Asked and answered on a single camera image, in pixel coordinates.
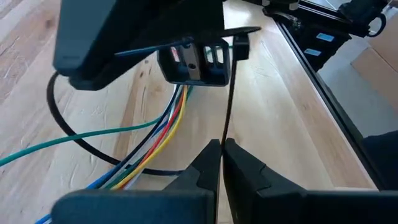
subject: yellow wire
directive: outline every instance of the yellow wire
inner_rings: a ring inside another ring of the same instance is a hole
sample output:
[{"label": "yellow wire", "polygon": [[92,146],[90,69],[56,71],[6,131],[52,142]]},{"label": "yellow wire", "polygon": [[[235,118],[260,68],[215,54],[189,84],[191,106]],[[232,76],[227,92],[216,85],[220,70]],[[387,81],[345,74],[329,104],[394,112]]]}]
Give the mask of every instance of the yellow wire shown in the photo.
[{"label": "yellow wire", "polygon": [[182,97],[182,106],[181,106],[181,113],[178,116],[177,122],[175,123],[174,127],[170,131],[169,135],[164,139],[162,144],[145,160],[141,165],[137,167],[134,171],[132,171],[127,177],[125,177],[123,180],[121,180],[118,184],[113,186],[111,189],[120,189],[125,183],[129,182],[132,178],[134,178],[135,175],[137,175],[142,169],[145,168],[148,163],[150,163],[162,150],[164,147],[169,143],[169,141],[174,137],[175,132],[178,128],[178,126],[181,123],[182,116],[185,111],[185,102],[187,100],[187,86],[184,86],[183,88],[183,97]]}]

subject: cardboard box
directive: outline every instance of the cardboard box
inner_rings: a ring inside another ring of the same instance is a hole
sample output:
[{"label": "cardboard box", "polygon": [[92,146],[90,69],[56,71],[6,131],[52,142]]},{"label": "cardboard box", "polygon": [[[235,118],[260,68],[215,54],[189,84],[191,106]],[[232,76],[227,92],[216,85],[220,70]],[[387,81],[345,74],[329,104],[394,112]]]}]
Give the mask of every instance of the cardboard box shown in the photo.
[{"label": "cardboard box", "polygon": [[398,113],[398,72],[372,48],[362,52],[352,66]]},{"label": "cardboard box", "polygon": [[398,72],[398,15],[388,20],[384,31],[379,36],[371,38],[369,43]]}]

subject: red wire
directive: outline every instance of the red wire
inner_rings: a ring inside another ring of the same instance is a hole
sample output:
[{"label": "red wire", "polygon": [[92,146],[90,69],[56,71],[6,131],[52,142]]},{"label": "red wire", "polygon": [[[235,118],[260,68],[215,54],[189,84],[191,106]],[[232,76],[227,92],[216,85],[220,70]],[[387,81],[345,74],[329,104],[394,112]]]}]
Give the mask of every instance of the red wire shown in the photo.
[{"label": "red wire", "polygon": [[157,148],[157,146],[159,145],[160,141],[164,138],[164,136],[166,135],[167,131],[169,131],[170,127],[172,126],[175,118],[178,115],[178,112],[181,109],[182,106],[182,95],[180,97],[180,101],[176,107],[176,109],[174,110],[174,113],[170,119],[170,121],[167,123],[166,127],[163,129],[162,133],[160,134],[160,136],[156,139],[156,142],[154,143],[154,145],[149,149],[149,151],[147,152],[147,154],[145,155],[145,157],[143,158],[143,160],[141,160],[141,162],[139,163],[139,165],[141,165]]}]

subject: blue label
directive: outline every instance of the blue label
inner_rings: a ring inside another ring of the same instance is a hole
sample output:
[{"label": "blue label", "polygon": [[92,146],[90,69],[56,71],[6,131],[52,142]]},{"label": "blue label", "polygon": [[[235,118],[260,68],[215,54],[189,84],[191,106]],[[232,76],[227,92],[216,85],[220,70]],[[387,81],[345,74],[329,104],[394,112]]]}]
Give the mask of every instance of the blue label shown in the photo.
[{"label": "blue label", "polygon": [[332,41],[335,39],[335,37],[333,37],[333,36],[331,36],[331,35],[322,34],[322,33],[319,33],[319,34],[317,35],[317,38],[318,38],[318,39],[321,39],[321,40],[325,40],[325,41],[327,41],[327,42],[332,42]]},{"label": "blue label", "polygon": [[319,50],[314,50],[314,49],[306,49],[306,50],[304,50],[304,53],[314,55],[314,56],[319,56],[319,55],[321,55],[322,52],[320,52]]}]

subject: wooden table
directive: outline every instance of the wooden table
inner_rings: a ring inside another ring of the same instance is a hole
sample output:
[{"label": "wooden table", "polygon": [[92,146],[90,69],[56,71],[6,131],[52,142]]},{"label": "wooden table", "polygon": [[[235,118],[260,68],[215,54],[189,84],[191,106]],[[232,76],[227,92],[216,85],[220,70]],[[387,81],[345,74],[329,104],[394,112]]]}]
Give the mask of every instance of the wooden table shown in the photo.
[{"label": "wooden table", "polygon": [[[65,135],[45,102],[59,7],[59,0],[0,0],[1,157]],[[224,9],[227,28],[262,27],[250,36],[250,59],[238,63],[228,136],[307,189],[375,188],[275,22],[242,1],[230,0]],[[155,55],[101,91],[76,91],[65,78],[55,87],[60,110],[78,133],[152,120],[172,90]],[[195,87],[176,137],[150,166],[184,169],[210,139],[221,138],[227,95],[227,87]],[[122,159],[146,132],[88,141]],[[110,167],[69,142],[0,168],[1,223],[32,223]],[[137,188],[161,189],[170,181],[142,175]],[[222,182],[219,211],[219,222],[231,223]]]}]

